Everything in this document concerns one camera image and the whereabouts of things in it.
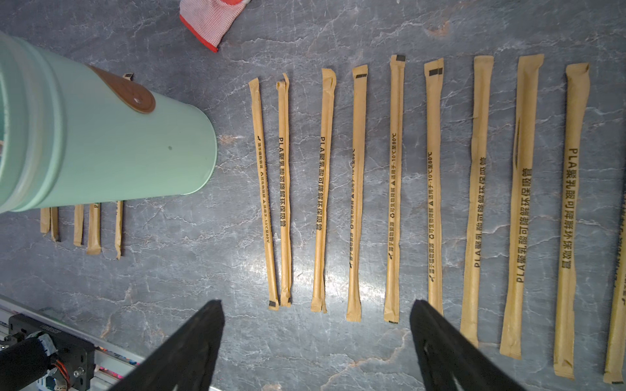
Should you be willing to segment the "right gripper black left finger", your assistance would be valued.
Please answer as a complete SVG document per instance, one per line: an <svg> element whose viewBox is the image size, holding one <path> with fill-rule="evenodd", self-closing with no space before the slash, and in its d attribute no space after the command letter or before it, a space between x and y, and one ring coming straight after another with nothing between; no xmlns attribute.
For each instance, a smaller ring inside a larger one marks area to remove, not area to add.
<svg viewBox="0 0 626 391"><path fill-rule="evenodd" d="M222 302L207 302L113 390L208 390L223 336Z"/></svg>

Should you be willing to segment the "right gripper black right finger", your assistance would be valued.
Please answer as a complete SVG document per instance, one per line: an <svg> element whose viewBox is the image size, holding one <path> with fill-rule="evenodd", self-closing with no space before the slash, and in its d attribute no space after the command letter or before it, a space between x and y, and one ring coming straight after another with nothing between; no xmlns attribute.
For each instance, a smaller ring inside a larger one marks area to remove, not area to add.
<svg viewBox="0 0 626 391"><path fill-rule="evenodd" d="M474 347L428 301L410 314L412 339L427 390L522 390Z"/></svg>

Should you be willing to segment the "thirteenth brown paper straw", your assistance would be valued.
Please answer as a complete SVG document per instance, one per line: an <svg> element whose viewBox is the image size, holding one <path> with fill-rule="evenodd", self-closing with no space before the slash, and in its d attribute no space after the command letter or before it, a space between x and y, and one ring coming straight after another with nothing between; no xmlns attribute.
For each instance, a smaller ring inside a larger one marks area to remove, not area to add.
<svg viewBox="0 0 626 391"><path fill-rule="evenodd" d="M100 204L91 204L89 208L87 255L101 254L100 233Z"/></svg>

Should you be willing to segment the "fifteenth brown paper straw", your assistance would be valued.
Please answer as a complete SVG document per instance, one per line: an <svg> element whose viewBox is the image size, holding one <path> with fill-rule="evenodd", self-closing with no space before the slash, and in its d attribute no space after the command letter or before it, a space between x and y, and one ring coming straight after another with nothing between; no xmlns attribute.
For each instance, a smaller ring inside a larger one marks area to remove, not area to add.
<svg viewBox="0 0 626 391"><path fill-rule="evenodd" d="M60 240L59 233L59 209L57 207L50 208L51 217L51 238L53 241L58 242Z"/></svg>

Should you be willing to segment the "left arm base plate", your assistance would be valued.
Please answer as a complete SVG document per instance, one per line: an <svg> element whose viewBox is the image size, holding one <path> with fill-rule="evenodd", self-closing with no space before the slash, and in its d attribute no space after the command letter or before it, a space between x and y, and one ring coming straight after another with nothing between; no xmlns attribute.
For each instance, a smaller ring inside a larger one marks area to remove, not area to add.
<svg viewBox="0 0 626 391"><path fill-rule="evenodd" d="M87 340L15 314L1 346L2 390L21 390L33 383L46 390L91 388L96 347Z"/></svg>

